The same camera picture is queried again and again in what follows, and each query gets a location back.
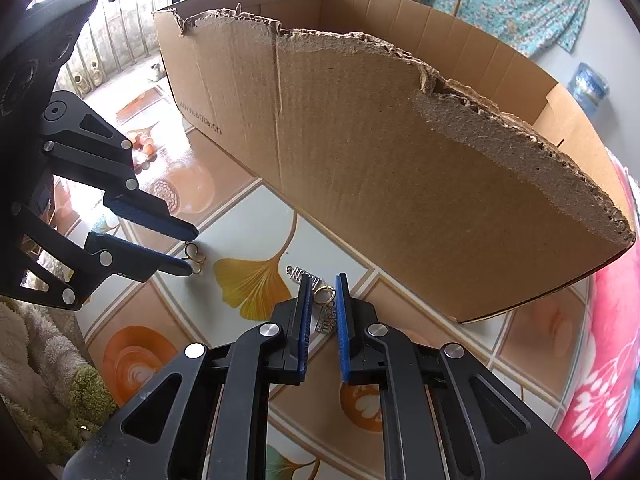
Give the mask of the gold butterfly pendant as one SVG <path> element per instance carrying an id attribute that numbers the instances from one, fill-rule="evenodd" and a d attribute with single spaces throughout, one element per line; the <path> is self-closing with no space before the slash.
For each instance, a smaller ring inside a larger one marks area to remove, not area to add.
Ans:
<path id="1" fill-rule="evenodd" d="M 190 264 L 192 272 L 195 275 L 201 274 L 203 272 L 205 263 L 206 263 L 206 255 L 204 252 L 200 251 L 198 245 L 193 242 L 187 242 L 183 247 L 183 260 L 186 260 L 187 263 Z"/>

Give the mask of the brown cardboard box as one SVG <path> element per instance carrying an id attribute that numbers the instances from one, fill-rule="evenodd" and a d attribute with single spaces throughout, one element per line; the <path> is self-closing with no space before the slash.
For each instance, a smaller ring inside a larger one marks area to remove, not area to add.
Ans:
<path id="1" fill-rule="evenodd" d="M 183 117 L 460 323 L 620 258 L 634 216 L 545 70 L 410 0 L 186 0 L 154 15 Z"/>

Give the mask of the blue water jug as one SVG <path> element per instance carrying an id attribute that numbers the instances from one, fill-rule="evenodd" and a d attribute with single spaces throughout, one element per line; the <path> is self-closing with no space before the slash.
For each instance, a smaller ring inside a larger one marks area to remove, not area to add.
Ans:
<path id="1" fill-rule="evenodd" d="M 580 63 L 567 86 L 568 92 L 589 119 L 596 117 L 610 87 L 606 79 L 586 63 Z"/>

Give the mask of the gold rhinestone earrings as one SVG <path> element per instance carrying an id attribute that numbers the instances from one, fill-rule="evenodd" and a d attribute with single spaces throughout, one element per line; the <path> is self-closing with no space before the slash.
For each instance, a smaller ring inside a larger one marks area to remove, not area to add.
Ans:
<path id="1" fill-rule="evenodd" d="M 332 335 L 336 330 L 335 289 L 322 278 L 299 266 L 287 266 L 285 272 L 295 283 L 299 283 L 304 276 L 308 278 L 311 284 L 311 301 L 316 320 L 314 331 L 323 335 Z"/>

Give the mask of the pink floral blanket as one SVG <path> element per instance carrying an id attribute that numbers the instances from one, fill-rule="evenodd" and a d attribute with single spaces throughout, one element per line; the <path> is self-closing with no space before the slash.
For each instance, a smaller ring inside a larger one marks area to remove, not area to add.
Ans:
<path id="1" fill-rule="evenodd" d="M 558 434 L 597 477 L 639 422 L 639 245 L 593 274 L 590 327 Z"/>

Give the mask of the green knitted cloth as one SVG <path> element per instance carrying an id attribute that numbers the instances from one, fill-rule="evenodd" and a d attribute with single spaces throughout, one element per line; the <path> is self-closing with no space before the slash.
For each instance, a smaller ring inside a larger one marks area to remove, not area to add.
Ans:
<path id="1" fill-rule="evenodd" d="M 10 375 L 1 367 L 1 400 L 28 448 L 47 465 L 63 466 L 117 411 L 91 365 L 58 376 L 53 394 L 35 372 Z"/>

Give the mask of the ginkgo pattern tablecloth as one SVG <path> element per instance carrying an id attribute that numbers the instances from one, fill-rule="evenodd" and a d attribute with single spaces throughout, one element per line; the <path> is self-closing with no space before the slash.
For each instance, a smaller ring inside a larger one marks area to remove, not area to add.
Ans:
<path id="1" fill-rule="evenodd" d="M 314 283 L 269 300 L 228 344 L 194 342 L 154 373 L 67 463 L 69 479 L 261 479 L 268 394 L 307 373 Z M 584 461 L 458 344 L 435 349 L 381 323 L 339 275 L 348 382 L 381 389 L 390 479 L 585 479 Z"/>

